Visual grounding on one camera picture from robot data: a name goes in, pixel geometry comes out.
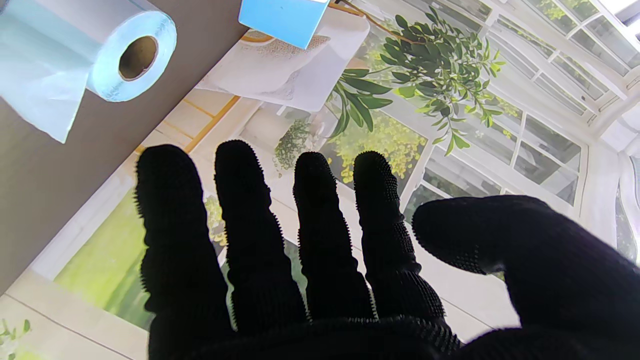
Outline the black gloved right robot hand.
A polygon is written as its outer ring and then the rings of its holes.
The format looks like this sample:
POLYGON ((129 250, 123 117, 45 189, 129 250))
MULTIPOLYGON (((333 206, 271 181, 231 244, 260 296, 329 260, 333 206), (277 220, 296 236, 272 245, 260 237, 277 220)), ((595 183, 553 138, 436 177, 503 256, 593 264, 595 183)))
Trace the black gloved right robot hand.
POLYGON ((253 149, 220 144, 214 180, 227 237, 223 276, 209 237, 201 178, 174 145, 135 167, 145 228, 141 279, 154 314, 150 360, 637 360, 639 267, 535 197, 457 197, 420 205, 414 239, 477 275, 502 272, 519 326, 462 344, 420 276, 381 153, 354 160, 366 274, 352 255, 325 157, 295 164, 302 296, 253 149))

